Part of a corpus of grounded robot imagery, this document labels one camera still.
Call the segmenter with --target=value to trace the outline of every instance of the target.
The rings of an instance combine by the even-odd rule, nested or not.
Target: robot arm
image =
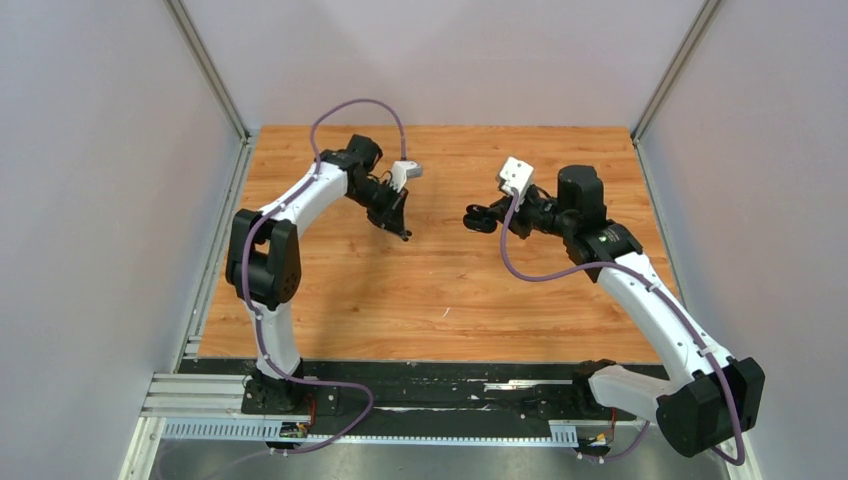
[[[380,181],[370,175],[382,157],[380,147],[367,137],[354,135],[347,148],[324,151],[321,168],[317,166],[295,184],[288,192],[259,211],[241,210],[233,219],[230,248],[227,256],[226,279],[235,286],[239,298],[242,292],[241,252],[248,231],[265,213],[291,198],[307,181],[309,188],[302,191],[290,204],[270,217],[259,229],[250,245],[248,285],[250,295],[259,308],[260,335],[264,339],[270,358],[285,373],[297,375],[301,356],[294,341],[291,299],[301,279],[299,239],[309,225],[337,199],[347,196],[366,207],[367,218],[381,229],[392,232],[404,241],[411,232],[406,230],[403,208],[409,194],[406,181],[421,176],[422,169],[410,161],[394,162],[390,178]],[[269,242],[268,253],[259,252],[256,245]],[[256,314],[250,311],[251,320]],[[272,379],[279,379],[265,358],[257,360],[259,371]]]
[[[736,361],[695,322],[662,283],[642,246],[623,225],[607,219],[603,183],[595,169],[573,165],[560,170],[557,195],[533,185],[533,167],[510,158],[498,175],[506,196],[489,207],[470,205],[463,223],[492,233],[504,222],[518,195],[509,230],[526,238],[533,230],[563,239],[577,265],[609,262],[628,267],[651,286],[610,267],[586,270],[627,311],[660,356],[668,380],[631,372],[610,360],[581,364],[575,375],[578,404],[585,409],[614,407],[657,422],[679,453],[693,456],[733,436],[727,402],[717,372],[706,358],[712,353],[730,384],[742,430],[756,422],[765,376],[752,358]],[[699,348],[675,312],[657,295],[669,297],[690,322],[706,348]]]

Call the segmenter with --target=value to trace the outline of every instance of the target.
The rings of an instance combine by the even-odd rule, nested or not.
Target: black bracket
[[[303,378],[302,360],[292,376]],[[292,413],[303,404],[304,387],[299,383],[271,378],[255,369],[244,386],[241,412],[250,415]]]

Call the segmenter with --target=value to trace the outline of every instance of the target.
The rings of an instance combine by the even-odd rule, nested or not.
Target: metal enclosure
[[[0,2],[0,65],[0,478],[115,478],[239,142],[162,2]]]
[[[848,4],[724,2],[642,139],[687,306],[767,380],[763,478],[844,478]]]

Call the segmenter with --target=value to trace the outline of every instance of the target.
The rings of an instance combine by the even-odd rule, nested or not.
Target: gray wall
[[[848,4],[725,2],[645,140],[687,305],[766,371],[763,478],[845,478]]]
[[[252,128],[361,96],[412,124],[632,126],[701,0],[185,3]]]
[[[0,478],[113,479],[235,135],[161,1],[0,2]]]

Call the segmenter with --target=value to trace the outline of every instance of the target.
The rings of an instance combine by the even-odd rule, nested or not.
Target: wood grain surface
[[[308,127],[265,127],[241,205],[257,209],[306,172]],[[321,148],[343,148],[351,133],[385,152],[379,175],[399,157],[394,127],[322,127]],[[531,284],[513,278],[498,235],[462,225],[470,203],[500,198],[495,175],[507,156],[536,168],[535,181],[556,191],[556,174],[588,164],[604,181],[609,216],[644,245],[667,285],[672,277],[642,173],[625,128],[408,127],[409,158],[424,177],[407,184],[409,242],[380,231],[349,199],[327,209],[303,236],[303,280],[294,298],[295,336],[306,358],[657,362],[618,306],[585,274]],[[571,266],[561,240],[509,237],[516,268],[547,274]],[[244,305],[219,278],[200,347],[203,356],[253,356]]]

